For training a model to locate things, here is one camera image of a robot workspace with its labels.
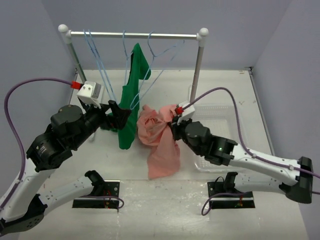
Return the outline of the pink t shirt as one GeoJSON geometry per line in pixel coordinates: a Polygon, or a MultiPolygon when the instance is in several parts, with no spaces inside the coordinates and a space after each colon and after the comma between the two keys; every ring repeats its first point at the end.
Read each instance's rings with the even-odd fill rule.
{"type": "Polygon", "coordinates": [[[150,147],[147,158],[150,180],[174,175],[180,170],[180,148],[173,138],[169,123],[176,116],[176,105],[169,104],[158,111],[145,104],[137,120],[141,143],[150,147]]]}

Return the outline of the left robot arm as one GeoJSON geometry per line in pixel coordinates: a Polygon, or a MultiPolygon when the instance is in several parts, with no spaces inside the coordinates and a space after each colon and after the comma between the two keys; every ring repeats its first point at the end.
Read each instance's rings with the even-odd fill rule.
{"type": "Polygon", "coordinates": [[[25,169],[15,193],[1,208],[0,234],[28,231],[52,210],[77,198],[111,199],[105,196],[104,179],[95,170],[55,190],[39,193],[46,179],[101,126],[121,130],[131,110],[120,108],[113,100],[85,111],[65,105],[54,114],[45,132],[35,138],[26,152],[25,169]]]}

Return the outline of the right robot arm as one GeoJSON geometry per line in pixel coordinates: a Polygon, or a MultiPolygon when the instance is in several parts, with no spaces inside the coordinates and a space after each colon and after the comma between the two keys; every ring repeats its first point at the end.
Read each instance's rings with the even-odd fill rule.
{"type": "Polygon", "coordinates": [[[192,119],[175,117],[170,125],[174,140],[182,140],[191,151],[216,166],[238,167],[259,173],[250,176],[228,172],[223,193],[233,197],[246,192],[274,192],[289,200],[310,204],[313,195],[312,161],[281,158],[245,148],[234,140],[211,134],[208,127],[192,119]]]}

